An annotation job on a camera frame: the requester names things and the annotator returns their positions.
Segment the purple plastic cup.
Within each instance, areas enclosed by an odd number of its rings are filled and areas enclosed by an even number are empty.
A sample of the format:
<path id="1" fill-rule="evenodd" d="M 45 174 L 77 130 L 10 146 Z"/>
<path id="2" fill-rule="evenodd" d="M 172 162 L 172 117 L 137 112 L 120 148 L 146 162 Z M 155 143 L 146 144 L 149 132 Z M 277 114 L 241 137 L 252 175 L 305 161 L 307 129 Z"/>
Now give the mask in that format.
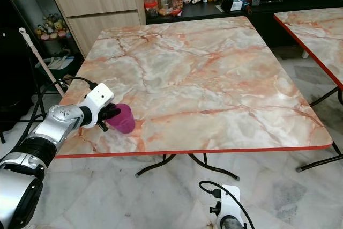
<path id="1" fill-rule="evenodd" d="M 113 118 L 107 119 L 106 123 L 122 134 L 131 133 L 136 126 L 132 109 L 127 104 L 116 104 L 115 106 L 120 109 L 121 112 Z"/>

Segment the large marble pattern folding table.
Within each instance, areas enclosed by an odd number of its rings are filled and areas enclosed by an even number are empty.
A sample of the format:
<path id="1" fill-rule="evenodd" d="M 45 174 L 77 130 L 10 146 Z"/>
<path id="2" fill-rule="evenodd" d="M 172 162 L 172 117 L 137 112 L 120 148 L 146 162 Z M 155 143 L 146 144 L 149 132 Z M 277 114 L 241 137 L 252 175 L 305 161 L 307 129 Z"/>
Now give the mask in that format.
<path id="1" fill-rule="evenodd" d="M 62 98 L 86 80 L 131 107 L 135 128 L 78 129 L 59 158 L 323 150 L 333 140 L 248 18 L 101 31 Z"/>

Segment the white mop stick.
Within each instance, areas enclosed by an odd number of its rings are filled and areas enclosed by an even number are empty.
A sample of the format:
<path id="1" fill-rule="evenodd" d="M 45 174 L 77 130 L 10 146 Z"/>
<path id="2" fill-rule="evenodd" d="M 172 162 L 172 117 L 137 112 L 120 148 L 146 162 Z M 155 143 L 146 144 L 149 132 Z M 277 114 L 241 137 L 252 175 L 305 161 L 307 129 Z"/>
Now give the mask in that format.
<path id="1" fill-rule="evenodd" d="M 28 47 L 31 49 L 31 51 L 34 53 L 36 56 L 36 59 L 38 60 L 39 64 L 43 67 L 44 71 L 46 72 L 46 75 L 49 77 L 51 82 L 53 83 L 54 87 L 58 90 L 58 93 L 63 97 L 64 96 L 64 90 L 61 88 L 59 83 L 56 82 L 56 79 L 54 75 L 52 75 L 50 69 L 48 66 L 45 64 L 43 58 L 39 54 L 39 51 L 35 47 L 34 43 L 32 42 L 31 38 L 27 34 L 26 30 L 22 27 L 19 28 L 19 33 L 20 35 L 24 38 L 25 42 L 27 43 Z"/>

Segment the light wooden drawer cabinet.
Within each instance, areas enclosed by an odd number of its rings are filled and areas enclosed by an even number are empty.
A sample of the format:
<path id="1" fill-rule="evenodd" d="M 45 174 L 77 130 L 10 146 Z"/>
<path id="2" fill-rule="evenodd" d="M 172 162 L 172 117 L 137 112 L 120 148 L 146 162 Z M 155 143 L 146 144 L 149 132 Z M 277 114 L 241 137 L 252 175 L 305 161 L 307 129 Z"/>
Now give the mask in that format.
<path id="1" fill-rule="evenodd" d="M 144 25 L 144 0 L 54 0 L 79 50 L 88 55 L 100 31 Z"/>

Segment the black chair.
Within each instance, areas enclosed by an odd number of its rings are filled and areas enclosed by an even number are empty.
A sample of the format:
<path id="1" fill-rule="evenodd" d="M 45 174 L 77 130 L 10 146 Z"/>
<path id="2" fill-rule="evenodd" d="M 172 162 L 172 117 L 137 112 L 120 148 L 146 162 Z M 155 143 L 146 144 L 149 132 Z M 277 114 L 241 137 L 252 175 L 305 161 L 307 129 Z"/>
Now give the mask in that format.
<path id="1" fill-rule="evenodd" d="M 34 105 L 36 91 L 31 68 L 34 54 L 17 28 L 0 28 L 1 101 L 0 124 L 5 146 L 10 144 L 5 135 L 18 121 L 27 115 Z"/>

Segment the small plush toys group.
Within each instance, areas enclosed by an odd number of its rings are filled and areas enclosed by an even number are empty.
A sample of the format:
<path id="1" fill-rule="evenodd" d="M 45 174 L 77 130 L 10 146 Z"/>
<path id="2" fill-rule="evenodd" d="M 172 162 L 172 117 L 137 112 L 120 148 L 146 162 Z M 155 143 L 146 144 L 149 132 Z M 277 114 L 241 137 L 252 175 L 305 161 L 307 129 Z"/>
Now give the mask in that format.
<path id="1" fill-rule="evenodd" d="M 34 33 L 39 40 L 63 40 L 72 38 L 64 19 L 58 14 L 49 14 L 42 18 L 42 23 L 37 25 Z"/>

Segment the short red lid jar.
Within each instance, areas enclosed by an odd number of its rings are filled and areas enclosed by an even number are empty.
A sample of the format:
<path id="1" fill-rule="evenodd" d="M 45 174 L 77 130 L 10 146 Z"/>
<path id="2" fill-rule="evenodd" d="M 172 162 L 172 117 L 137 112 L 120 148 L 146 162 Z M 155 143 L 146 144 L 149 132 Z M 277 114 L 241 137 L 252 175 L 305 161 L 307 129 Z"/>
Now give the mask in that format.
<path id="1" fill-rule="evenodd" d="M 158 3 L 156 0 L 145 0 L 144 8 L 147 19 L 156 18 L 159 15 Z"/>

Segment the black glass display shelf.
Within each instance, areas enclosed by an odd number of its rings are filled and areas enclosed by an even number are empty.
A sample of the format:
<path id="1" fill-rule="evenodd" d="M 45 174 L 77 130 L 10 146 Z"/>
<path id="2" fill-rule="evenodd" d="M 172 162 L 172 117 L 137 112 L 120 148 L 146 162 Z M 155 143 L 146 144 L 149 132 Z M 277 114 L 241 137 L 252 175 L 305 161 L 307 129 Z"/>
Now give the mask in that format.
<path id="1" fill-rule="evenodd" d="M 44 16 L 55 13 L 62 17 L 54 0 L 2 0 L 1 11 L 0 28 L 24 28 L 55 79 L 62 79 L 75 73 L 82 55 L 73 36 L 63 40 L 42 41 L 34 33 L 36 26 L 43 23 Z M 38 87 L 51 82 L 35 55 L 34 57 L 31 60 L 36 86 L 32 96 L 33 104 Z"/>

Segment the black tissue box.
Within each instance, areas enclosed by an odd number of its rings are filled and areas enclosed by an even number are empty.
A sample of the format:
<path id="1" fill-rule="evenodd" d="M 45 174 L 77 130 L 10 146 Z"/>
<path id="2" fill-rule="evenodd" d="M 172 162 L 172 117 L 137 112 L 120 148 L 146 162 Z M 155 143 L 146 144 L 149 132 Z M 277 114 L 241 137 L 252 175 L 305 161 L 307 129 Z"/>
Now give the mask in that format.
<path id="1" fill-rule="evenodd" d="M 243 9 L 242 0 L 223 0 L 221 1 L 221 9 L 223 12 L 239 11 Z"/>

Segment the black low tv console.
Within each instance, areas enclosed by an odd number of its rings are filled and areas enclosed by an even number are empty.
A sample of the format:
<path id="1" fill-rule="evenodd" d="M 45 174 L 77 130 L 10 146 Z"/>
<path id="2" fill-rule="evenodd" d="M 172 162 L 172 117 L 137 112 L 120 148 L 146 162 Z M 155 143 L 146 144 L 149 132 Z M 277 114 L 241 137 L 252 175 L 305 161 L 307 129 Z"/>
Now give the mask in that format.
<path id="1" fill-rule="evenodd" d="M 251 11 L 223 12 L 217 8 L 220 3 L 185 4 L 180 16 L 157 16 L 147 18 L 147 25 L 174 23 L 175 21 L 207 20 L 235 16 L 246 16 L 268 47 L 286 47 L 296 45 L 285 29 L 276 21 L 277 12 L 302 9 L 343 8 L 343 0 L 260 0 Z"/>

